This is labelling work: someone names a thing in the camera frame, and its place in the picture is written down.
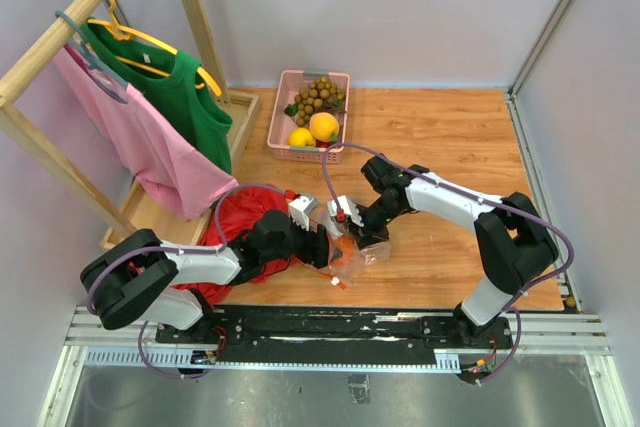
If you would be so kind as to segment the brown longan fruit bunch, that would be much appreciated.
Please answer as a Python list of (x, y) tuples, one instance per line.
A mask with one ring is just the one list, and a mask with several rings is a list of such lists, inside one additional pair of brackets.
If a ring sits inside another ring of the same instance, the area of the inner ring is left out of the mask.
[(328, 112), (334, 117), (344, 114), (346, 107), (346, 91), (334, 82), (329, 75), (323, 75), (305, 82), (300, 88), (294, 90), (292, 103), (300, 105), (299, 116), (291, 118), (297, 127), (308, 127), (310, 118), (318, 112)]

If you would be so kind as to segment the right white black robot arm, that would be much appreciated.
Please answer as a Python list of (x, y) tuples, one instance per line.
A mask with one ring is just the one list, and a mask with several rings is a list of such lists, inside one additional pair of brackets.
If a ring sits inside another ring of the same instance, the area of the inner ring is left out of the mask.
[(466, 347), (486, 339), (491, 325), (516, 295), (559, 257), (550, 227), (526, 195), (485, 195), (452, 184), (418, 165), (402, 168), (374, 156), (361, 168), (379, 197), (370, 205), (340, 202), (349, 231), (361, 246), (388, 239), (396, 218), (425, 212), (476, 238), (483, 276), (453, 311), (453, 334)]

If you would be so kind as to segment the yellow fake lemon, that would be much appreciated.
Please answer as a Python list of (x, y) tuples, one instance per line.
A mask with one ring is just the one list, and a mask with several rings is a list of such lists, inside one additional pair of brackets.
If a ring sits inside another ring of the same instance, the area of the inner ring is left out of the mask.
[(292, 130), (287, 138), (287, 143), (291, 147), (316, 147), (316, 139), (309, 129), (298, 127)]

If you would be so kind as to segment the orange fake orange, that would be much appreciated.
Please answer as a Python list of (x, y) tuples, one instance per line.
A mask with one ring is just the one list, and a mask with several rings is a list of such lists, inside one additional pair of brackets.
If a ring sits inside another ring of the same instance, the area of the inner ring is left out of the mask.
[(331, 267), (348, 267), (354, 262), (357, 252), (356, 243), (352, 237), (340, 236), (330, 242), (329, 265)]

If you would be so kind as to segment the small yellow fake fruit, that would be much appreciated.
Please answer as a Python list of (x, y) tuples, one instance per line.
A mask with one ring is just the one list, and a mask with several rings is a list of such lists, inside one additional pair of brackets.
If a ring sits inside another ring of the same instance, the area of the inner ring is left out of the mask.
[(335, 142), (341, 126), (336, 117), (328, 112), (318, 112), (309, 121), (311, 135), (320, 142)]

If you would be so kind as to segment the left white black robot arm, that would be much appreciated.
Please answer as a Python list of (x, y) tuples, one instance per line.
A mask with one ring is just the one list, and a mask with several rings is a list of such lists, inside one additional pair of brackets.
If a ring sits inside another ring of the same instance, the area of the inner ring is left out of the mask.
[(247, 283), (268, 263), (292, 257), (322, 269), (329, 263), (330, 247), (324, 226), (304, 228), (288, 214), (269, 210), (251, 229), (213, 247), (174, 244), (151, 229), (140, 229), (85, 267), (80, 281), (87, 309), (105, 329), (156, 322), (200, 343), (212, 335), (214, 318), (186, 284)]

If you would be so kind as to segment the clear zip bag orange seal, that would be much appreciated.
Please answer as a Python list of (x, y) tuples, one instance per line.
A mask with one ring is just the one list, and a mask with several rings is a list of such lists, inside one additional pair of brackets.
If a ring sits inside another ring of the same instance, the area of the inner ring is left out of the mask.
[(325, 209), (312, 214), (311, 225), (316, 229), (320, 226), (327, 229), (330, 245), (329, 262), (327, 267), (320, 269), (320, 273), (328, 278), (333, 286), (342, 290), (352, 283), (361, 270), (384, 262), (391, 255), (389, 241), (375, 239), (373, 244), (360, 248), (356, 238), (346, 231), (341, 231)]

